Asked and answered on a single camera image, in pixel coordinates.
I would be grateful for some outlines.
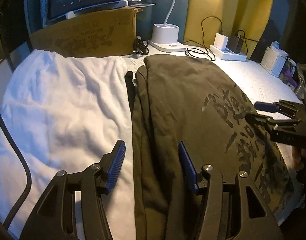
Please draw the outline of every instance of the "perforated white basket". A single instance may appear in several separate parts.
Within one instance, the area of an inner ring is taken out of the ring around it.
[[[278,77],[286,59],[270,47],[266,47],[266,52],[263,56],[261,66],[271,75]]]

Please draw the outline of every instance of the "white charger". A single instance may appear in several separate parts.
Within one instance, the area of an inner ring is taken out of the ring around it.
[[[218,48],[219,50],[225,51],[226,45],[228,44],[229,38],[222,34],[217,33],[214,40],[214,47]]]

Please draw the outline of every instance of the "teal curtain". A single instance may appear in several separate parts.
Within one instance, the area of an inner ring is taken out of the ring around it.
[[[142,3],[156,3],[146,7],[137,14],[136,34],[142,39],[150,40],[152,28],[155,23],[163,23],[173,0],[142,0]],[[180,27],[179,42],[183,41],[186,15],[189,0],[176,0],[173,11],[167,21]]]

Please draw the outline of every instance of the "white garment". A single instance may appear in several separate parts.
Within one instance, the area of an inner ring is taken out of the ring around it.
[[[35,50],[16,69],[0,107],[28,163],[32,189],[9,231],[19,237],[44,189],[58,170],[83,171],[126,144],[115,189],[103,198],[114,240],[136,239],[132,124],[121,57],[64,58]],[[0,220],[26,185],[24,168],[0,129]],[[81,219],[77,218],[81,228]]]

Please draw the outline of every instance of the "white stand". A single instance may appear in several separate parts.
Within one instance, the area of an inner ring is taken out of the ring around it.
[[[185,51],[186,46],[177,41],[179,29],[173,24],[154,24],[150,44],[163,52]]]

